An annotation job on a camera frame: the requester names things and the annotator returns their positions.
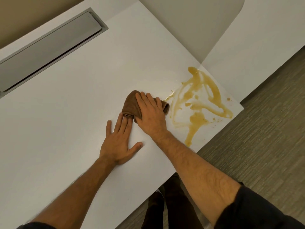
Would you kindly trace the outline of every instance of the finger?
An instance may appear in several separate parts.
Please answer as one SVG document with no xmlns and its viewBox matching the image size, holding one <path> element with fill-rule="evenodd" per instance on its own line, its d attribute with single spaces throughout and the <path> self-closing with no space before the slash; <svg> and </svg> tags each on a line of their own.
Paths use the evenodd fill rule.
<svg viewBox="0 0 305 229">
<path fill-rule="evenodd" d="M 161 110 L 163 110 L 162 102 L 161 102 L 160 98 L 157 97 L 156 100 L 157 100 L 157 106 L 158 106 L 158 108 L 161 109 Z"/>
<path fill-rule="evenodd" d="M 120 130 L 121 124 L 122 124 L 122 119 L 123 119 L 123 113 L 119 114 L 119 117 L 116 121 L 114 131 L 113 132 L 118 132 Z"/>
<path fill-rule="evenodd" d="M 157 104 L 156 104 L 155 100 L 153 99 L 153 97 L 151 96 L 151 94 L 150 94 L 150 93 L 147 93 L 146 96 L 147 96 L 147 99 L 148 99 L 148 100 L 150 101 L 150 103 L 152 104 L 152 106 L 156 108 L 156 107 L 157 107 Z"/>
<path fill-rule="evenodd" d="M 123 134 L 125 132 L 127 123 L 128 123 L 128 118 L 124 117 L 121 127 L 120 127 L 120 131 L 119 131 L 121 134 Z"/>
<path fill-rule="evenodd" d="M 147 96 L 145 95 L 144 92 L 141 92 L 141 97 L 142 97 L 142 100 L 145 102 L 146 106 L 151 106 L 151 103 L 150 101 L 147 99 Z"/>
<path fill-rule="evenodd" d="M 135 98 L 137 99 L 138 105 L 139 105 L 141 111 L 143 112 L 143 110 L 146 108 L 145 102 L 142 100 L 142 97 L 140 96 L 139 93 L 135 94 Z"/>
<path fill-rule="evenodd" d="M 139 117 L 135 116 L 135 119 L 136 119 L 138 125 L 142 123 L 142 119 L 140 119 Z"/>
<path fill-rule="evenodd" d="M 107 121 L 106 125 L 106 136 L 109 136 L 111 134 L 111 120 Z"/>
<path fill-rule="evenodd" d="M 132 156 L 135 155 L 136 152 L 138 152 L 143 147 L 142 142 L 137 142 L 131 149 L 128 150 L 128 153 Z"/>
<path fill-rule="evenodd" d="M 128 137 L 130 135 L 130 132 L 132 131 L 132 122 L 133 122 L 133 120 L 131 118 L 129 118 L 125 132 L 124 132 L 124 134 L 126 134 Z"/>
</svg>

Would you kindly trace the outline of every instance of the person's left arm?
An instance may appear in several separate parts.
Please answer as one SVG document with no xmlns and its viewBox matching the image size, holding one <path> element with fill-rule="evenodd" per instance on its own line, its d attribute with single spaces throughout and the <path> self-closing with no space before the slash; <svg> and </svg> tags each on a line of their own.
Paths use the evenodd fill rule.
<svg viewBox="0 0 305 229">
<path fill-rule="evenodd" d="M 111 121 L 108 121 L 100 157 L 31 222 L 45 223 L 56 229 L 80 228 L 95 194 L 113 168 L 127 162 L 143 146 L 138 142 L 128 149 L 131 129 L 132 119 L 124 118 L 122 113 L 113 133 Z"/>
</svg>

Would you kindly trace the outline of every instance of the liquid puddle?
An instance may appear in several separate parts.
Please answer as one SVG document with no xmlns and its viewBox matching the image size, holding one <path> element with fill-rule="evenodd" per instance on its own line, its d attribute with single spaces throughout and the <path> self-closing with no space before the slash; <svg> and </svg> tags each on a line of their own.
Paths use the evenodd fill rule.
<svg viewBox="0 0 305 229">
<path fill-rule="evenodd" d="M 207 125 L 210 123 L 207 119 L 205 119 L 202 109 L 206 109 L 211 113 L 223 118 L 232 118 L 233 113 L 222 103 L 219 89 L 211 77 L 206 75 L 203 71 L 196 69 L 195 67 L 189 67 L 188 70 L 189 73 L 193 75 L 193 77 L 190 78 L 188 81 L 181 83 L 182 87 L 177 92 L 172 92 L 172 94 L 168 98 L 166 98 L 165 101 L 170 99 L 171 97 L 177 97 L 177 101 L 175 103 L 172 101 L 171 103 L 172 111 L 170 118 L 172 119 L 173 124 L 176 128 L 189 128 L 189 132 L 184 143 L 186 146 L 191 146 L 192 139 L 196 132 L 199 130 L 199 128 L 203 125 Z M 189 86 L 189 88 L 181 98 L 180 94 L 187 86 Z M 202 87 L 204 87 L 207 92 L 208 100 L 212 104 L 215 104 L 217 107 L 221 108 L 223 112 L 217 111 L 211 106 L 198 101 L 199 96 L 194 96 L 194 94 L 195 92 L 202 90 Z M 192 99 L 193 96 L 197 101 L 187 102 L 188 100 Z M 190 106 L 190 109 L 194 111 L 193 115 L 190 116 L 190 123 L 181 123 L 176 122 L 175 120 L 177 112 L 182 109 L 182 104 L 184 104 L 186 107 Z"/>
</svg>

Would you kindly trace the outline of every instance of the dark sleeve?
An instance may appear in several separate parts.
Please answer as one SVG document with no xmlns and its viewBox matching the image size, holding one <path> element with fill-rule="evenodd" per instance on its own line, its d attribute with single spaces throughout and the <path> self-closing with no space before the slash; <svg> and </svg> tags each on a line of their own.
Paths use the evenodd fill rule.
<svg viewBox="0 0 305 229">
<path fill-rule="evenodd" d="M 305 226 L 298 220 L 284 215 L 249 188 L 241 186 L 235 201 L 224 209 L 214 228 L 305 229 Z"/>
<path fill-rule="evenodd" d="M 33 222 L 33 223 L 27 223 L 25 225 L 21 225 L 17 229 L 56 229 L 56 228 L 45 223 Z"/>
</svg>

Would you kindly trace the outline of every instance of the rolled cloth edge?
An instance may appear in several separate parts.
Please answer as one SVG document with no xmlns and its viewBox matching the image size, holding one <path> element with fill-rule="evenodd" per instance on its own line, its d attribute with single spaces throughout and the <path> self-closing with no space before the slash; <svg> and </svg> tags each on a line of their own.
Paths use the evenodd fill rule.
<svg viewBox="0 0 305 229">
<path fill-rule="evenodd" d="M 134 90 L 131 93 L 129 93 L 129 95 L 127 96 L 122 109 L 122 113 L 124 117 L 133 119 L 136 116 L 142 119 L 142 112 L 140 106 L 138 105 L 137 99 L 135 98 L 136 93 L 141 94 L 139 91 Z M 163 100 L 161 100 L 161 103 L 162 103 L 163 112 L 166 115 L 170 109 L 170 105 L 169 103 Z"/>
</svg>

